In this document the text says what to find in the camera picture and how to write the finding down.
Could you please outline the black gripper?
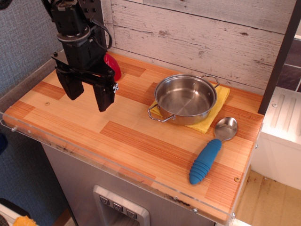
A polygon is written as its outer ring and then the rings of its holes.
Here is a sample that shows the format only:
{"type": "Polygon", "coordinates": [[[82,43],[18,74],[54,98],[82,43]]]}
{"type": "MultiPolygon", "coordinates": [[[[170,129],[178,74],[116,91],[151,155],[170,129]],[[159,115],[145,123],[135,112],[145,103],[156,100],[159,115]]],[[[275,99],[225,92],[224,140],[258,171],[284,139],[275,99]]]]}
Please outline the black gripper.
{"type": "Polygon", "coordinates": [[[115,100],[115,72],[105,63],[104,56],[112,45],[112,37],[106,43],[104,25],[57,25],[57,39],[64,53],[54,53],[56,74],[66,93],[75,100],[83,92],[82,83],[93,86],[100,112],[104,112],[115,100]]]}

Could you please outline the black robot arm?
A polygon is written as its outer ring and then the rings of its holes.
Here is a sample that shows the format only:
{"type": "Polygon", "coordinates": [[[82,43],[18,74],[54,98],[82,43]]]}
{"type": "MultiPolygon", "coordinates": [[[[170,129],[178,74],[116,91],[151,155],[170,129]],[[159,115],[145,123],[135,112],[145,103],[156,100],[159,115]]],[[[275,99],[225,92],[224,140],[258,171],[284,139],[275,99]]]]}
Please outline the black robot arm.
{"type": "Polygon", "coordinates": [[[103,23],[99,0],[45,0],[43,5],[57,28],[63,53],[54,53],[57,77],[71,100],[92,85],[98,109],[104,112],[114,103],[118,85],[115,71],[105,62],[112,38],[103,23]]]}

